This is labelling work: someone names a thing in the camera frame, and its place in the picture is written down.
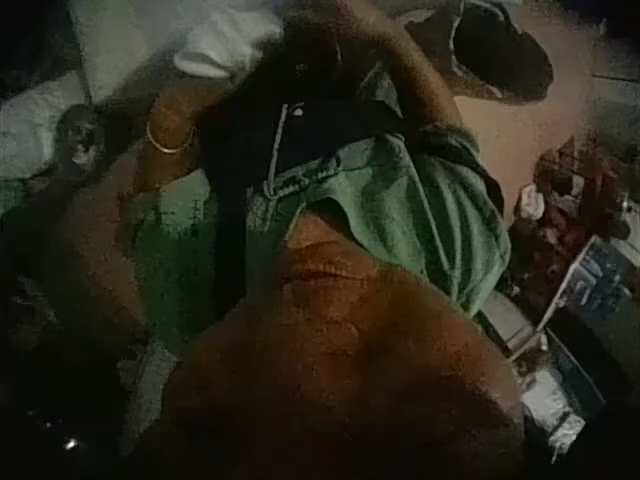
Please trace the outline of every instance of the skin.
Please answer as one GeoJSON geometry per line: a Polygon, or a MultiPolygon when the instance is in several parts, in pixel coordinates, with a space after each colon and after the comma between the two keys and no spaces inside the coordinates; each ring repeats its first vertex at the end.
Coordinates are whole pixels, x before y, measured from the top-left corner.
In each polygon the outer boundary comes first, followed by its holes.
{"type": "MultiPolygon", "coordinates": [[[[368,1],[327,3],[320,18],[340,41],[376,48],[387,62],[412,126],[462,125],[447,85],[404,30],[368,1]]],[[[154,108],[152,131],[165,146],[180,145],[202,111],[190,92],[154,108]]],[[[220,101],[201,95],[207,108],[220,101]]],[[[139,190],[189,168],[188,154],[146,145],[139,190]]],[[[449,475],[514,468],[522,424],[513,374],[446,296],[377,262],[326,210],[304,212],[287,247],[271,290],[205,332],[173,373],[160,421],[130,457],[132,477],[383,478],[397,468],[422,476],[433,466],[424,454],[440,444],[449,475]]]]}

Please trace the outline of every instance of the gold bracelet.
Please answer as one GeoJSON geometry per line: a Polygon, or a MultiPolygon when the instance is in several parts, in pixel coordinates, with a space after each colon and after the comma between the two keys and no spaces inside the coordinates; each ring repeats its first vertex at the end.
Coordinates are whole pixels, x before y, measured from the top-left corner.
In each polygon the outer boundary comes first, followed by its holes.
{"type": "Polygon", "coordinates": [[[196,134],[195,127],[191,127],[189,136],[187,137],[187,139],[182,145],[180,145],[178,148],[167,148],[160,145],[160,143],[158,143],[158,141],[155,138],[153,138],[153,134],[151,133],[151,123],[147,122],[147,140],[149,140],[149,143],[151,143],[151,145],[153,145],[154,148],[161,151],[162,153],[166,153],[167,155],[180,153],[186,150],[187,148],[189,148],[191,146],[191,143],[193,142],[193,138],[195,134],[196,134]]]}

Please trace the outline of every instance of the green t-shirt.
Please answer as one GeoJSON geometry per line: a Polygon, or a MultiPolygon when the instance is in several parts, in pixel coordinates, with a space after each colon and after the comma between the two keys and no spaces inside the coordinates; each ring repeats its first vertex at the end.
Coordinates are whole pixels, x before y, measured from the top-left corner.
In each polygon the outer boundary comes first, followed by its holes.
{"type": "MultiPolygon", "coordinates": [[[[360,96],[399,110],[381,69],[360,96]]],[[[247,293],[264,285],[300,212],[333,200],[371,255],[428,279],[474,315],[506,268],[511,247],[477,173],[478,155],[467,131],[432,126],[411,145],[399,134],[358,141],[255,188],[247,215],[247,293]]],[[[202,170],[137,199],[130,210],[129,247],[145,317],[174,353],[214,318],[216,214],[215,192],[202,170]]]]}

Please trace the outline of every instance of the person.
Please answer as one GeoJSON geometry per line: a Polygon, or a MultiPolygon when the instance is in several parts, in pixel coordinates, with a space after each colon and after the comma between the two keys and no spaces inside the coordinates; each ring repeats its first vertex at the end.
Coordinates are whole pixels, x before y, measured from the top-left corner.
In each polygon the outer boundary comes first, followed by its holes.
{"type": "Polygon", "coordinates": [[[496,184],[406,31],[368,0],[314,15],[303,30],[347,66],[380,62],[352,94],[256,72],[255,90],[191,80],[152,109],[125,231],[181,362],[125,471],[515,478],[518,387],[471,320],[510,254],[496,184]]]}

